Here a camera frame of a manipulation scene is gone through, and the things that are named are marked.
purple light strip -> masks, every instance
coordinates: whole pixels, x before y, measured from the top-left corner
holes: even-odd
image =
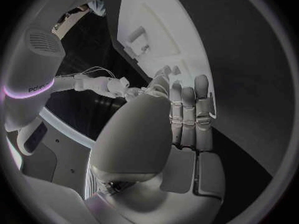
[[[30,98],[30,97],[33,97],[33,96],[37,96],[40,93],[43,93],[46,90],[49,90],[53,85],[54,85],[54,79],[47,86],[45,86],[43,89],[40,89],[40,90],[32,92],[32,93],[28,93],[28,94],[16,94],[16,93],[13,93],[13,92],[9,91],[5,86],[4,86],[3,90],[4,90],[4,93],[7,96],[9,96],[9,97],[11,97],[13,99],[26,99],[26,98]]]

